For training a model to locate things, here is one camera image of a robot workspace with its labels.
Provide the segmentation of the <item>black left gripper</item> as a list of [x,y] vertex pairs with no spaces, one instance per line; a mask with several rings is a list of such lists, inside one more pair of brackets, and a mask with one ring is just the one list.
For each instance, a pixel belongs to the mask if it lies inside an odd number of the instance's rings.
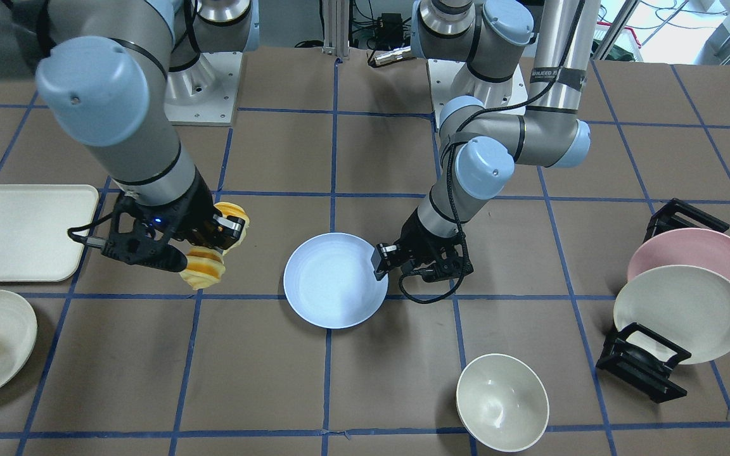
[[420,276],[424,282],[442,282],[457,279],[474,272],[468,251],[457,252],[457,246],[466,246],[464,234],[440,237],[430,232],[418,216],[418,211],[402,226],[397,244],[378,243],[373,251],[373,274],[380,282],[388,273],[400,267],[403,276]]

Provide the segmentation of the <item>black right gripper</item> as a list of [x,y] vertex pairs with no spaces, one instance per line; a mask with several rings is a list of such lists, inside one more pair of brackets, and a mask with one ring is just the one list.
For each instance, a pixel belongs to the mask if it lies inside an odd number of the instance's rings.
[[170,245],[172,239],[224,252],[245,237],[247,217],[217,215],[199,171],[182,191],[176,191],[175,199],[162,205],[142,202],[139,191],[128,185],[121,188],[111,213],[109,236],[101,248],[102,256],[112,260],[182,272],[188,260]]

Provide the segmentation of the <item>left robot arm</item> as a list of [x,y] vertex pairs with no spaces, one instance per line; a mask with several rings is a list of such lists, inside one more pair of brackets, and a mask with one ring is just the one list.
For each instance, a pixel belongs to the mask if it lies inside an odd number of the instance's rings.
[[440,282],[470,274],[463,226],[499,194],[516,165],[570,168],[590,150],[577,116],[598,1],[546,1],[536,20],[518,1],[417,1],[411,51],[460,61],[439,118],[442,176],[378,244],[376,279],[391,270]]

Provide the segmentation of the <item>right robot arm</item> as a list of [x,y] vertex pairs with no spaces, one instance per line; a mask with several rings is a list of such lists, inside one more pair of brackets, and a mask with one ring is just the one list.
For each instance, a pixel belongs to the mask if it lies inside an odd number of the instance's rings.
[[121,190],[109,236],[74,227],[70,239],[170,272],[188,262],[171,240],[220,256],[241,242],[247,221],[214,206],[164,100],[203,52],[255,50],[259,37],[256,1],[0,1],[0,83],[32,77]]

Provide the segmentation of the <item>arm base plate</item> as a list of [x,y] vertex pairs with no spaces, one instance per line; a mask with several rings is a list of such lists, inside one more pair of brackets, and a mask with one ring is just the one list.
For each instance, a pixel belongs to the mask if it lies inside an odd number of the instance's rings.
[[479,106],[484,108],[515,106],[529,98],[519,66],[509,80],[494,83],[474,76],[463,61],[428,60],[428,80],[435,130],[440,130],[444,122],[446,104],[460,96],[475,98],[479,100]]
[[241,52],[201,54],[199,60],[167,77],[166,118],[180,126],[232,125],[240,88]]

